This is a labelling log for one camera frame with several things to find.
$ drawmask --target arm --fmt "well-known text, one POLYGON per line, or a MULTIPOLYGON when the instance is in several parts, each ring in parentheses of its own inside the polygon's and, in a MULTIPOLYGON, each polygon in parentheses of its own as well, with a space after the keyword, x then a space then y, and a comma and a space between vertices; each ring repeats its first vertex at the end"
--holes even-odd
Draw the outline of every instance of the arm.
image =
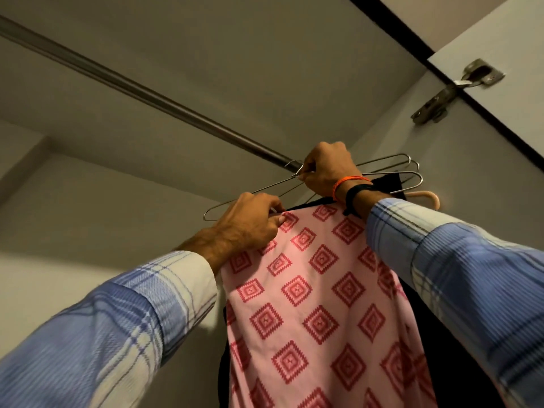
POLYGON ((214 306, 214 275, 265 246, 284 218, 269 195, 243 194, 216 225, 121 274, 41 325, 0 361, 0 406, 134 406, 214 306))
MULTIPOLYGON (((330 196, 331 183, 360 175, 343 144, 318 147, 303 177, 313 190, 330 196)), ((357 183, 344 182, 338 200, 357 183)), ((416 290, 508 404, 544 406, 544 252, 381 192, 359 192, 353 206, 367 222, 368 245, 416 290)))

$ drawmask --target orange bracelet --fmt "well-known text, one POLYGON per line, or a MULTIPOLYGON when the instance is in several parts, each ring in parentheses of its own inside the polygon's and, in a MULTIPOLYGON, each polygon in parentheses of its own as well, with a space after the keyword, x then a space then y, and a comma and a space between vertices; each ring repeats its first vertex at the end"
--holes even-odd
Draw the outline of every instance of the orange bracelet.
POLYGON ((364 176, 346 176, 346 177, 343 177, 342 179, 337 181, 335 183, 335 185, 332 187, 332 199, 335 202, 338 202, 338 199, 336 198, 336 189, 338 189, 338 186, 340 186, 342 183, 344 183, 344 182, 346 182, 348 180, 368 180, 369 182, 372 183, 372 181, 369 178, 364 177, 364 176))

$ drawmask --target black garment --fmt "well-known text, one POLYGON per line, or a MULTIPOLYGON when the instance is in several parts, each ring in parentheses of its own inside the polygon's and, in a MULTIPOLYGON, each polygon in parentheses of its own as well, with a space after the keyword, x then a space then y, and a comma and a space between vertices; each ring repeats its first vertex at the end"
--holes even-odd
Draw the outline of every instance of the black garment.
MULTIPOLYGON (((384 193, 402 189, 398 173, 382 176, 372 180, 372 183, 384 193)), ((394 196, 406 200, 403 192, 396 193, 394 196)), ((331 203, 334 203, 331 197, 323 197, 288 210, 294 211, 311 206, 330 205, 331 203)), ((480 368, 480 365, 431 312, 417 292, 404 281, 400 280, 400 283, 416 317, 438 406, 440 408, 450 406, 505 408, 495 385, 480 368)), ((229 366, 230 353, 227 344, 219 366, 220 408, 228 407, 229 366)))

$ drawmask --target shirt cuff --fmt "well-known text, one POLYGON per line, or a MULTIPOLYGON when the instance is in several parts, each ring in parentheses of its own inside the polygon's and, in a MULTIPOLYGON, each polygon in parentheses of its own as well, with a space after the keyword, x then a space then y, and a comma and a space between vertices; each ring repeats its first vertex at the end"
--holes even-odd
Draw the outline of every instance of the shirt cuff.
POLYGON ((194 252, 175 251, 113 278, 149 301, 160 323, 162 363, 213 308, 215 277, 208 261, 194 252))
POLYGON ((412 263, 425 237, 448 223, 461 220, 402 199, 382 199, 372 207, 367 220, 367 244, 414 288, 412 263))

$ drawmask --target black door frame edge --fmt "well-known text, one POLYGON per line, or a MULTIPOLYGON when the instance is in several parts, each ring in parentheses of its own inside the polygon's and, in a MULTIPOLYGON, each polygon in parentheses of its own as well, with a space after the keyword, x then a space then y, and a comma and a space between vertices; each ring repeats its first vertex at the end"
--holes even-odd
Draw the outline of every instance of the black door frame edge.
MULTIPOLYGON (((405 50, 414 56, 421 64, 430 70, 445 84, 452 80, 429 62, 429 58, 435 53, 416 33, 399 19, 380 0, 350 0, 359 10, 370 18, 378 27, 385 31, 405 50)), ((474 100, 465 91, 459 92, 459 97, 466 102, 486 122, 492 125, 503 137, 523 153, 536 167, 544 171, 544 157, 525 143, 516 133, 509 129, 497 117, 493 116, 485 107, 474 100)))

